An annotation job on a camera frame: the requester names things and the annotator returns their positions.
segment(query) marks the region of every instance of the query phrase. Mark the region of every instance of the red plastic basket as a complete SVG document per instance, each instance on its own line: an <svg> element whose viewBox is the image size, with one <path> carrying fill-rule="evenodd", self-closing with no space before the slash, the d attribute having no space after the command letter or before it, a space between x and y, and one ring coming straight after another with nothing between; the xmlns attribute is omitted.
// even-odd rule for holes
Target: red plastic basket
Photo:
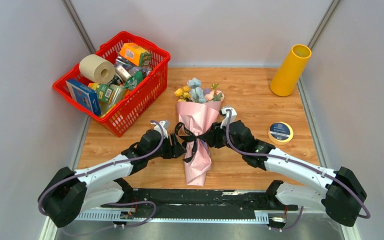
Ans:
<svg viewBox="0 0 384 240"><path fill-rule="evenodd" d="M170 54L167 51L157 47L154 43L142 37L135 36L126 31L120 32L107 43L102 44L95 54L114 64L118 52L120 52L124 43L135 43L152 53L152 60L150 62L152 71L104 117L94 115L72 99L70 95L66 80L77 79L79 82L86 85L91 83L89 79L85 78L80 73L79 64L76 64L52 86L53 89L60 93L67 102L102 124L117 137L121 137L167 88L167 68L170 60Z"/></svg>

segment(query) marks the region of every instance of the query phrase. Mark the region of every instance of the black bow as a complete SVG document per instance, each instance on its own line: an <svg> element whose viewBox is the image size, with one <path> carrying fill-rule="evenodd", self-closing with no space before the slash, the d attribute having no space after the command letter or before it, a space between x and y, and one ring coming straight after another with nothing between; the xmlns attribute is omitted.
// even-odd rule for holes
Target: black bow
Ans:
<svg viewBox="0 0 384 240"><path fill-rule="evenodd" d="M187 134L187 136L180 136L179 135L179 130L183 127L183 130L184 130L184 133ZM205 137L206 135L208 134L209 131L207 131L206 133L203 133L199 136L195 136L195 134L193 132L191 132L189 129L187 129L185 127L185 125L183 124L183 122L179 122L176 127L174 128L174 133L183 140L183 142L181 143L181 145L186 149L186 145L188 143L191 143L193 142L193 147L192 147L192 155L188 158L184 158L183 161L185 161L186 163L189 163L190 161L192 161L192 159L194 158L195 154L197 153L197 150L198 150L198 143L197 143L197 139L200 139L200 140L203 140L205 142Z"/></svg>

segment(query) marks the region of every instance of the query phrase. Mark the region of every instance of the yellow vase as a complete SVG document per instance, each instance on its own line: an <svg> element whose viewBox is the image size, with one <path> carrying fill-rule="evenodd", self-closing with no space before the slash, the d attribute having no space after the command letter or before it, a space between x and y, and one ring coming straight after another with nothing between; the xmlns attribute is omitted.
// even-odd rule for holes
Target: yellow vase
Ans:
<svg viewBox="0 0 384 240"><path fill-rule="evenodd" d="M311 49L306 45L294 45L274 75L270 84L271 91L281 97L289 96L294 91L311 55Z"/></svg>

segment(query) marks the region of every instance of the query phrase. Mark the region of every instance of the flower bouquet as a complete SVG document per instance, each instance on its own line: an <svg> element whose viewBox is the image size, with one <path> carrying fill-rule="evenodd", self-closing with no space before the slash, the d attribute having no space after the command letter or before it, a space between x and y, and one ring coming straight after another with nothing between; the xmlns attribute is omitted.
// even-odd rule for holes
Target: flower bouquet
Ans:
<svg viewBox="0 0 384 240"><path fill-rule="evenodd" d="M183 139L187 152L184 156L184 170L187 185L204 186L206 173L211 167L210 151L203 135L211 128L219 115L225 95L216 90L218 84L201 88L201 81L193 78L187 85L177 89L179 97L177 113L179 123L175 133Z"/></svg>

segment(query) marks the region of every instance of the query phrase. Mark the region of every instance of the wooden table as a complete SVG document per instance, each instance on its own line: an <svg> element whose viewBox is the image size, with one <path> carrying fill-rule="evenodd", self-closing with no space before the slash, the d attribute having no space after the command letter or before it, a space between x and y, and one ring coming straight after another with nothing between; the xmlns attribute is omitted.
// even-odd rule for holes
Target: wooden table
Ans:
<svg viewBox="0 0 384 240"><path fill-rule="evenodd" d="M234 107L238 113L236 120L242 120L262 141L271 143L268 129L272 123L288 123L294 137L280 148L292 156L319 165L300 94L296 89L288 97L274 95L269 83L275 73L276 68L169 68L166 91L122 137L115 137L95 121L91 122L78 168L105 162L139 141L148 129L154 127L150 120L168 119L169 133L172 133L178 122L178 97L174 91L193 77L201 80L203 87L219 83L218 89L225 94L222 106ZM186 185L182 158L156 158L149 161L145 169L125 179L133 188L265 190L273 180L299 184L286 176L247 165L240 154L227 147L210 151L212 165L206 174L204 187Z"/></svg>

